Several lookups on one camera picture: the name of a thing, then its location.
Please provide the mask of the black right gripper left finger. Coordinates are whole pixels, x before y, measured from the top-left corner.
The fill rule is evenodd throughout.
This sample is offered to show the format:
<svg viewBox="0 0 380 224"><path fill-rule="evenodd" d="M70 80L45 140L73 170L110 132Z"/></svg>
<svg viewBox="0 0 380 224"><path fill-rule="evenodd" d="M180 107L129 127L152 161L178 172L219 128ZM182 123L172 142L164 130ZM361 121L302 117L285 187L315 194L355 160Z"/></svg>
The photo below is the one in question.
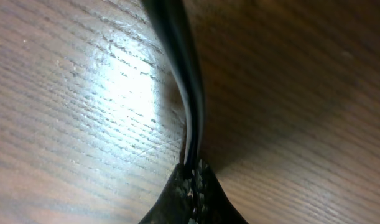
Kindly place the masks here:
<svg viewBox="0 0 380 224"><path fill-rule="evenodd" d="M139 224L188 224L192 218L191 179L185 179L184 165L177 164L152 208Z"/></svg>

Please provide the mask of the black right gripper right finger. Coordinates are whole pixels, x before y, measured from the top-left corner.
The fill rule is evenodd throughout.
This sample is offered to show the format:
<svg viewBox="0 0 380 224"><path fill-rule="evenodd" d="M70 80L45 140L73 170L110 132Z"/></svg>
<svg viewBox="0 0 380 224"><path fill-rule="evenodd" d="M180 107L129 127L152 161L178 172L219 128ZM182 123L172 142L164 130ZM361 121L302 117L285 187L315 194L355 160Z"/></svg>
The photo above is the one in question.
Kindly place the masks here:
<svg viewBox="0 0 380 224"><path fill-rule="evenodd" d="M195 171L197 223L248 224L226 196L211 167L199 160Z"/></svg>

